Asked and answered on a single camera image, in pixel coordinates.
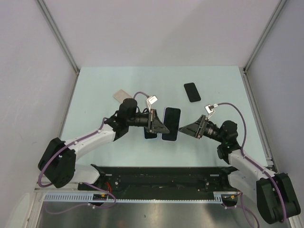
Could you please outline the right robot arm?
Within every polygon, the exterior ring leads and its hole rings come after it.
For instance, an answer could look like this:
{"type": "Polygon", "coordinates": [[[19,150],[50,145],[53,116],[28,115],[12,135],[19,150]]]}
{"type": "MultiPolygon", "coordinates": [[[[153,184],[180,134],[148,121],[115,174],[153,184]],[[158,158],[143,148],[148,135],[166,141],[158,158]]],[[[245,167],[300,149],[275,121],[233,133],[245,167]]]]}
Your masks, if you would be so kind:
{"type": "Polygon", "coordinates": [[[256,203],[261,217],[268,224],[301,213],[289,176],[273,172],[246,155],[237,142],[238,127],[233,121],[225,121],[217,127],[202,115],[196,122],[179,128],[179,132],[197,139],[205,136],[220,143],[218,156],[230,165],[227,174],[219,178],[220,187],[240,190],[256,203]]]}

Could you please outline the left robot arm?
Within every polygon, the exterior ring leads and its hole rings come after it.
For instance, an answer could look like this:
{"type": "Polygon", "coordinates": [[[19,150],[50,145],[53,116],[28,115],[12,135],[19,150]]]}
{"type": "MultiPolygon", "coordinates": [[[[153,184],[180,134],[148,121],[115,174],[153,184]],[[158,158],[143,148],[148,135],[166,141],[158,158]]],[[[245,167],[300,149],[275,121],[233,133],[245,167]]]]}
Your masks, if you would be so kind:
{"type": "Polygon", "coordinates": [[[156,96],[146,99],[147,111],[138,111],[134,98],[126,98],[119,109],[109,118],[103,118],[99,128],[68,141],[52,139],[38,163],[40,174],[38,185],[46,188],[51,185],[62,188],[71,180],[87,182],[93,189],[99,190],[105,184],[105,178],[93,167],[77,166],[76,161],[103,144],[114,142],[129,131],[130,127],[143,127],[149,133],[169,133],[169,129],[158,118],[157,111],[151,105],[156,96]]]}

